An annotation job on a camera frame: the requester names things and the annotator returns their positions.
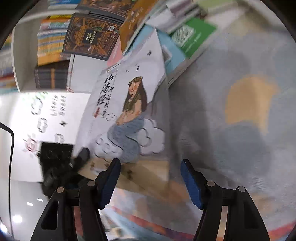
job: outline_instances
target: yellow shape on fabric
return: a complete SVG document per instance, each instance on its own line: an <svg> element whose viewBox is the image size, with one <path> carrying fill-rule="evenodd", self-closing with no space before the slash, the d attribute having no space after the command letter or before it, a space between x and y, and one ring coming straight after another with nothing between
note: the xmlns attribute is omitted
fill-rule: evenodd
<svg viewBox="0 0 296 241"><path fill-rule="evenodd" d="M225 105L225 121L234 124L250 121L266 134L271 99L279 91L277 84L261 75L249 75L231 86Z"/></svg>

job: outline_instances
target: black cable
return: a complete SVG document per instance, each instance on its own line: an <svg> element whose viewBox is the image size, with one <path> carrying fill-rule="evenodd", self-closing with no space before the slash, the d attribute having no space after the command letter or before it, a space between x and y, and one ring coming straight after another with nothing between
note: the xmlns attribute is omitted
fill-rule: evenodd
<svg viewBox="0 0 296 241"><path fill-rule="evenodd" d="M0 122L0 128L9 132L11 134L11 150L10 150L10 160L9 160L9 171L8 171L8 206L9 206L9 220L10 220L10 227L11 227L11 236L14 239L13 235L13 227L12 227L12 221L11 221L11 206L10 206L10 176L11 176L11 163L12 163L12 154L13 154L13 147L15 144L15 136L13 134L13 131L7 127L6 125L2 124Z"/></svg>

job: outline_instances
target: green top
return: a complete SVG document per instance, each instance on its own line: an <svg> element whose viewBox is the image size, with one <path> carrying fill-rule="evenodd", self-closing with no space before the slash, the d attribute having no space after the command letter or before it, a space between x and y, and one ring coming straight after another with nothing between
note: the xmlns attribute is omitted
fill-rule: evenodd
<svg viewBox="0 0 296 241"><path fill-rule="evenodd" d="M135 111L135 104L138 100L141 99L141 95L138 93L135 95L135 97L129 102L129 100L127 100L127 102L124 104L124 111Z"/></svg>

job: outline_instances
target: ceiling light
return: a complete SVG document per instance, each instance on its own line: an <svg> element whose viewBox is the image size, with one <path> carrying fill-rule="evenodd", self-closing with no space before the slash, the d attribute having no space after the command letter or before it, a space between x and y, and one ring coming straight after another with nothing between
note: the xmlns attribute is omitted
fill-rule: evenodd
<svg viewBox="0 0 296 241"><path fill-rule="evenodd" d="M3 223L0 224L0 229L3 233L7 234L7 228Z"/></svg>
<svg viewBox="0 0 296 241"><path fill-rule="evenodd" d="M14 215L14 216L12 216L12 220L14 223L21 223L22 217L20 215Z"/></svg>

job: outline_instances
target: brown book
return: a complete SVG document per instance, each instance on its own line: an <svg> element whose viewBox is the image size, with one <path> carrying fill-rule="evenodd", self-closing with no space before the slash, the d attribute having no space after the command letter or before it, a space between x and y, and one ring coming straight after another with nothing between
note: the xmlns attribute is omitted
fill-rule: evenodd
<svg viewBox="0 0 296 241"><path fill-rule="evenodd" d="M77 9L124 21L137 0L81 0Z"/></svg>
<svg viewBox="0 0 296 241"><path fill-rule="evenodd" d="M121 51L124 54L144 25L149 12L159 0L138 0L119 29Z"/></svg>
<svg viewBox="0 0 296 241"><path fill-rule="evenodd" d="M117 21L74 14L66 34L63 52L107 61L119 37L119 28Z"/></svg>

